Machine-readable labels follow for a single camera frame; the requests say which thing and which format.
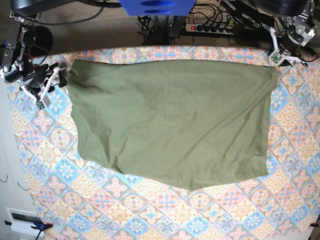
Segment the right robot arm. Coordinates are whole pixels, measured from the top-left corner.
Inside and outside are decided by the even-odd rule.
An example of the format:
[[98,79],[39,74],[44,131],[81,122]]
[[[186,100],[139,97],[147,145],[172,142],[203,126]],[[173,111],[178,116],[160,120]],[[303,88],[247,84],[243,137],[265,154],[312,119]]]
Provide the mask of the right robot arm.
[[36,57],[48,57],[53,34],[46,26],[34,25],[31,19],[18,15],[11,19],[8,39],[4,43],[0,78],[7,84],[19,84],[20,90],[36,103],[44,102],[46,94],[55,87],[67,85],[66,69],[58,63],[33,63]]

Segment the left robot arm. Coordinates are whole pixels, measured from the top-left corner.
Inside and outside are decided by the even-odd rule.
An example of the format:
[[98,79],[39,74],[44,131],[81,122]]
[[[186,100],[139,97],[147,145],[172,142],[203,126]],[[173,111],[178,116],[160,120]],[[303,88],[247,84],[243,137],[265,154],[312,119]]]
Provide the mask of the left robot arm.
[[316,36],[317,26],[313,22],[313,12],[316,10],[315,0],[253,0],[253,5],[276,18],[275,25],[264,25],[272,40],[269,59],[280,66],[294,66],[314,62],[320,58],[307,44]]

